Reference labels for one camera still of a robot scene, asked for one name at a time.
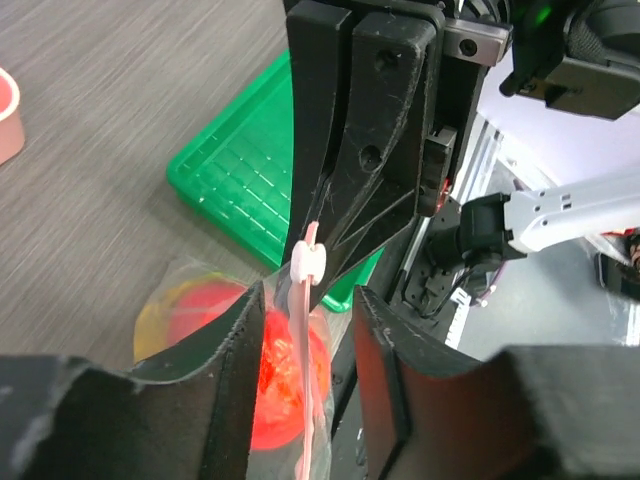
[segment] white wall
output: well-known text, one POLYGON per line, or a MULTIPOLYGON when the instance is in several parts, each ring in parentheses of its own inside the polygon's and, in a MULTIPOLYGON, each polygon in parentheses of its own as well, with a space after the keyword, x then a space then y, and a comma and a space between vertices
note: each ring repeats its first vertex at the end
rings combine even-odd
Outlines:
POLYGON ((511 57, 485 81, 478 111, 505 135, 528 146, 538 167, 557 184, 640 162, 640 108, 616 122, 546 109, 543 102, 505 98, 498 86, 511 72, 511 57))

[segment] plastic bag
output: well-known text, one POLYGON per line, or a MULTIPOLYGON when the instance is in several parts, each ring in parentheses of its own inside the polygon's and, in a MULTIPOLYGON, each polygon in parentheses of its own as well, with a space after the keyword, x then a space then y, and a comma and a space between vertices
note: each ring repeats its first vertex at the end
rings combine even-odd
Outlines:
MULTIPOLYGON (((267 313, 246 477, 252 480, 299 478, 296 468, 300 468, 305 427, 301 369, 288 310, 274 306, 278 279, 286 276, 288 266, 263 280, 267 313)), ((193 259, 172 262, 136 321, 134 361, 155 355, 215 321, 246 289, 241 282, 193 259)), ((331 466, 333 397, 331 341, 322 307, 309 315, 309 347, 323 407, 315 412, 309 479, 326 480, 331 466)))

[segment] pink container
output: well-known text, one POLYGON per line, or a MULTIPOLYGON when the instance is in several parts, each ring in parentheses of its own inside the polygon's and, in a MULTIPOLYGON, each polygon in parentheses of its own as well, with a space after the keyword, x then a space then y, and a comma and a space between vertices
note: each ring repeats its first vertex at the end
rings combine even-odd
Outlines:
POLYGON ((24 128, 20 120, 20 90, 15 80, 0 68, 0 165, 24 146, 24 128))

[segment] tabletop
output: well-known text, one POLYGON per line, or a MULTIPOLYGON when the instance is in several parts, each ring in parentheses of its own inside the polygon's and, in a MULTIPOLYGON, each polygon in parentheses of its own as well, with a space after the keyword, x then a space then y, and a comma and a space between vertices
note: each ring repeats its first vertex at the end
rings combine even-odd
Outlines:
POLYGON ((165 168, 285 47, 279 0, 4 0, 25 150, 0 167, 0 353, 132 362, 134 321, 190 255, 266 272, 165 168))

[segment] green basket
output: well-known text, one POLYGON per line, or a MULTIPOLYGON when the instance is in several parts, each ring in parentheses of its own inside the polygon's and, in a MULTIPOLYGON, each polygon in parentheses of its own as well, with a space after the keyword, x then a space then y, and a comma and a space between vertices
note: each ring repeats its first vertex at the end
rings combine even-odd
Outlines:
MULTIPOLYGON (((269 268, 280 267, 289 227, 293 99, 284 53, 170 163, 169 183, 269 268)), ((353 302, 382 252, 342 278, 323 299, 334 312, 353 302)))

